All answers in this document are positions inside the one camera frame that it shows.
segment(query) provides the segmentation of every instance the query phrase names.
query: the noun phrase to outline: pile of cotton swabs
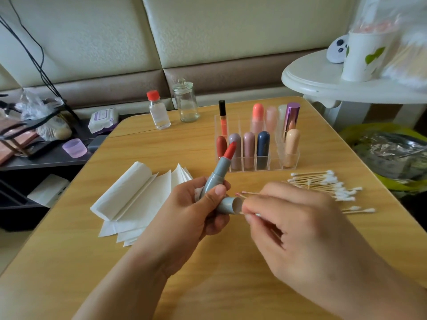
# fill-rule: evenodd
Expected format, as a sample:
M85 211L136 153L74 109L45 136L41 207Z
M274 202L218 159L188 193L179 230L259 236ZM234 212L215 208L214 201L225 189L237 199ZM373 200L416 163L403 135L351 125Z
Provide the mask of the pile of cotton swabs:
M344 187L343 182L338 181L338 177L335 176L335 173L331 170L325 172L309 172L309 173L292 173L292 178L288 182L292 185L295 185L299 188L306 188L309 190L320 191L328 193L332 196L335 201L356 201L354 195L363 190L361 187L355 187L350 190ZM242 191L241 193L236 193L237 196L246 198L244 194L259 194L256 192L246 192ZM360 206L351 206L347 209L341 210L344 214L353 214L353 213L374 213L375 209L362 209Z

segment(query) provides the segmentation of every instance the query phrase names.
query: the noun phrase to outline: black lip gloss cap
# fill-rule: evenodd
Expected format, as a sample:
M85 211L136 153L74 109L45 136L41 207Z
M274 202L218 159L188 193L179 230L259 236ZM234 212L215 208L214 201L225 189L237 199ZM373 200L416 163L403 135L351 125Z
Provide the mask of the black lip gloss cap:
M224 100L219 100L218 103L220 104L220 116L226 116L226 102Z

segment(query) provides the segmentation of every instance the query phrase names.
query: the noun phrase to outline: white side table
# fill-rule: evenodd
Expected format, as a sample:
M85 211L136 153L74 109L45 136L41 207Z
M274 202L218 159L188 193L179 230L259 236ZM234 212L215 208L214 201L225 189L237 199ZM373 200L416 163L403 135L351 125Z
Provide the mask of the white side table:
M363 123L371 103L404 105L394 122L413 128L427 104L427 93L417 92L388 79L347 82L341 79L342 64L326 59L326 50L301 57L282 73L282 83L304 94L309 102L327 109L324 118L337 130Z

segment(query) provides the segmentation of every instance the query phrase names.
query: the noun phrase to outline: glass jar lid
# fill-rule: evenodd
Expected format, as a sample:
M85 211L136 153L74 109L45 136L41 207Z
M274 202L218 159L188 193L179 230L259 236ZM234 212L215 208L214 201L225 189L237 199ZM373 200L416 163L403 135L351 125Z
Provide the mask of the glass jar lid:
M175 94L185 94L189 93L193 90L193 83L186 82L185 79L179 78L178 83L172 86Z

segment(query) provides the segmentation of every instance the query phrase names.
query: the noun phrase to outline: clear acrylic lipstick holder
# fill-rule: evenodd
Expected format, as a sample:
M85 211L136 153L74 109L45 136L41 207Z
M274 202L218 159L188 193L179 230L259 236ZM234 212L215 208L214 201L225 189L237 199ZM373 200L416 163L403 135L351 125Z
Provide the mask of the clear acrylic lipstick holder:
M277 121L276 128L274 130L267 130L266 123L261 122L259 130L267 131L270 134L270 149L268 156L257 156L257 145L258 145L258 133L256 131L256 125L254 130L252 123L252 116L246 117L239 113L227 115L227 135L222 134L221 119L219 115L215 116L215 156L216 162L219 161L220 157L216 155L216 139L219 136L224 136L227 140L227 146L230 145L228 136L231 134L239 134L240 136L240 150L241 157L235 157L232 159L229 172L254 172L254 171L278 171L285 169L295 169L299 160L299 150L296 154L285 155L285 143L282 141L282 133L280 128L280 122ZM247 132L253 132L255 135L255 149L253 155L250 157L244 157L243 151L243 135Z

